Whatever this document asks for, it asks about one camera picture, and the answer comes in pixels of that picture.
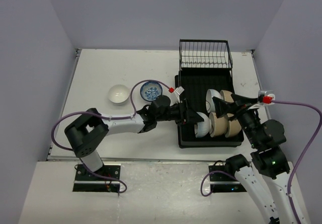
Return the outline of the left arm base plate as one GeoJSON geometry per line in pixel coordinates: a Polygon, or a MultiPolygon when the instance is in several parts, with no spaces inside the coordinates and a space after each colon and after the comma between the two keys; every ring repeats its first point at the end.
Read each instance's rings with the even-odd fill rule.
{"type": "MultiPolygon", "coordinates": [[[[73,184],[73,192],[94,192],[94,193],[118,193],[120,191],[120,183],[111,180],[105,180],[90,174],[82,164],[75,165],[75,178],[73,184]]],[[[119,179],[120,165],[105,165],[96,173],[101,176],[119,179]]]]}

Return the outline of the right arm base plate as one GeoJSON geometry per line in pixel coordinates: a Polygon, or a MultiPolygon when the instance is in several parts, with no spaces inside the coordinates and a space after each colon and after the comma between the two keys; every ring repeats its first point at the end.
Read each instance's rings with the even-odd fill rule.
{"type": "Polygon", "coordinates": [[[210,187],[213,193],[237,193],[246,192],[243,185],[223,173],[210,175],[210,187]]]}

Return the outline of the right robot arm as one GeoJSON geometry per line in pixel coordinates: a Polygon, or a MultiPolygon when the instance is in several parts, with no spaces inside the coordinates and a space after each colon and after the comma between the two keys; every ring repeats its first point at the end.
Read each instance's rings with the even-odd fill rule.
{"type": "Polygon", "coordinates": [[[286,142],[282,123],[269,119],[262,123],[258,109],[272,105],[275,95],[260,91],[257,98],[232,94],[232,102],[213,97],[217,116],[237,120],[255,149],[252,162],[243,155],[228,158],[225,176],[238,180],[259,208],[266,223],[307,223],[299,202],[292,191],[294,168],[280,148],[286,142]]]}

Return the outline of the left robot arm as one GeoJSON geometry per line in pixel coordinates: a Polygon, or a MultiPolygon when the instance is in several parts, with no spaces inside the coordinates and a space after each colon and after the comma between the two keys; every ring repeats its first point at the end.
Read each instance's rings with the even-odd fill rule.
{"type": "Polygon", "coordinates": [[[203,123],[203,117],[193,110],[187,100],[171,105],[169,97],[161,95],[151,104],[145,105],[134,115],[102,115],[96,108],[81,112],[68,125],[64,133],[75,156],[87,168],[93,180],[104,176],[103,161],[97,147],[108,135],[120,133],[146,133],[156,128],[161,121],[174,121],[178,126],[203,123]]]}

